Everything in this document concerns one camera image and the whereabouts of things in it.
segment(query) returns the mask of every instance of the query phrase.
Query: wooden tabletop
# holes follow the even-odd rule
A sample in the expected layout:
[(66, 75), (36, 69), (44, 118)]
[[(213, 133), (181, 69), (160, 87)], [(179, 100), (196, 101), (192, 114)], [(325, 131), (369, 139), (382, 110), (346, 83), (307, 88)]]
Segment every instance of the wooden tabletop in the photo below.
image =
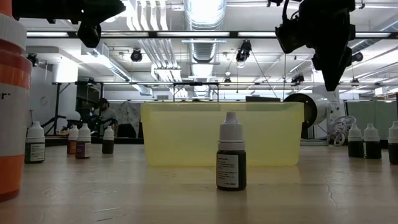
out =
[(51, 147), (43, 164), (26, 164), (0, 223), (398, 223), (398, 166), (387, 151), (366, 160), (306, 147), (297, 166), (249, 168), (245, 191), (223, 192), (213, 168), (150, 167), (141, 145), (100, 149), (76, 160)]

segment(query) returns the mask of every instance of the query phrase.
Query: ceiling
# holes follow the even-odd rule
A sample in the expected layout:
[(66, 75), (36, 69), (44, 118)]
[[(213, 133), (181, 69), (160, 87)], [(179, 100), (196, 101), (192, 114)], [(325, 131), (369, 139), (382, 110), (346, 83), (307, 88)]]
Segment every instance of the ceiling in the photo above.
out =
[[(398, 2), (395, 0), (372, 0), (364, 1), (366, 7), (357, 9), (351, 13), (351, 23), (356, 25), (357, 31), (380, 31), (381, 25), (386, 21), (398, 20)], [(223, 30), (274, 30), (281, 22), (282, 7), (265, 7), (265, 1), (236, 1), (228, 0), (228, 7), (225, 14)], [(185, 30), (185, 19), (183, 11), (183, 1), (167, 1), (167, 23), (171, 30)], [(288, 14), (296, 11), (297, 4), (291, 3)], [(77, 30), (78, 26), (72, 25), (69, 21), (57, 21), (56, 24), (49, 24), (44, 19), (21, 19), (25, 27), (30, 30)], [(126, 25), (126, 18), (119, 17), (112, 23), (102, 23), (102, 30), (129, 30)], [(117, 61), (123, 69), (139, 81), (152, 81), (150, 75), (152, 62), (146, 54), (143, 55), (142, 62), (132, 63), (130, 55), (133, 48), (140, 48), (136, 39), (103, 39), (109, 47), (111, 58)], [(219, 44), (216, 55), (216, 62), (213, 70), (214, 80), (222, 82), (225, 72), (231, 72), (232, 82), (254, 82), (265, 80), (261, 70), (265, 73), (270, 82), (282, 82), (282, 77), (286, 74), (286, 79), (290, 82), (291, 76), (296, 72), (289, 73), (297, 65), (299, 72), (304, 74), (305, 81), (312, 80), (312, 63), (309, 61), (314, 51), (306, 47), (297, 49), (292, 54), (284, 55), (277, 40), (274, 39), (252, 39), (251, 55), (244, 68), (237, 68), (235, 61), (236, 49), (241, 45), (241, 39), (227, 39), (226, 43)], [(355, 40), (349, 43), (350, 46), (357, 44)], [(75, 58), (81, 64), (85, 63), (85, 56), (81, 55), (81, 42), (78, 39), (28, 39), (28, 46), (55, 46)], [(398, 50), (392, 50), (398, 46), (398, 40), (382, 40), (361, 52), (364, 60), (354, 63), (352, 67), (346, 69), (342, 81), (351, 80), (352, 77), (375, 71), (382, 67), (391, 65), (398, 61)], [(190, 75), (190, 55), (187, 44), (182, 43), (182, 39), (172, 39), (172, 47), (177, 58), (178, 65), (182, 69), (182, 78)], [(85, 68), (91, 70), (81, 70), (80, 75), (91, 76), (96, 80), (113, 81), (114, 75), (106, 67), (98, 64), (86, 64)], [(378, 82), (390, 78), (388, 82), (398, 81), (398, 66), (392, 66), (388, 72), (380, 73), (367, 78), (366, 82)]]

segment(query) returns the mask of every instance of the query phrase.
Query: translucent yellow container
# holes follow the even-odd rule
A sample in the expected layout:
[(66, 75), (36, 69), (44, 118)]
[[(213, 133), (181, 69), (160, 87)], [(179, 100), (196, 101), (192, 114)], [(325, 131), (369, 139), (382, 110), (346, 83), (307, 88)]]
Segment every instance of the translucent yellow container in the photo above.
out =
[(302, 103), (144, 103), (145, 154), (152, 166), (215, 166), (220, 124), (236, 111), (248, 166), (293, 166), (299, 159)]

